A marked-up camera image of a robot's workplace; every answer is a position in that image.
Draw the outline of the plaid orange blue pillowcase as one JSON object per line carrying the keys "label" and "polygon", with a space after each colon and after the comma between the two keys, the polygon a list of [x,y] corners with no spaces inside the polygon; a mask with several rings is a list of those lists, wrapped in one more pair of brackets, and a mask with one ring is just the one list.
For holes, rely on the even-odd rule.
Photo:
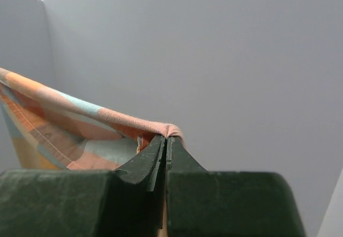
{"label": "plaid orange blue pillowcase", "polygon": [[1,110],[23,168],[114,170],[155,136],[182,135],[173,124],[122,114],[6,69]]}

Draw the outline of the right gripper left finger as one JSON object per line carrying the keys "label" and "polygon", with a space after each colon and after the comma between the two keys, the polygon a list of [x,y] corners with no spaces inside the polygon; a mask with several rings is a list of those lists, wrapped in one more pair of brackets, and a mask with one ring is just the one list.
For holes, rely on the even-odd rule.
{"label": "right gripper left finger", "polygon": [[12,169],[1,174],[1,236],[157,236],[165,138],[111,170]]}

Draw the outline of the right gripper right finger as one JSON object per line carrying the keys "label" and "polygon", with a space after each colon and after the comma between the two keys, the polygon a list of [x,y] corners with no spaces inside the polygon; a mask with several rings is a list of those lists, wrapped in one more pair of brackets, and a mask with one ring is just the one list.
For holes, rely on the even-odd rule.
{"label": "right gripper right finger", "polygon": [[169,236],[305,236],[280,174],[207,171],[178,137],[167,140],[166,202]]}

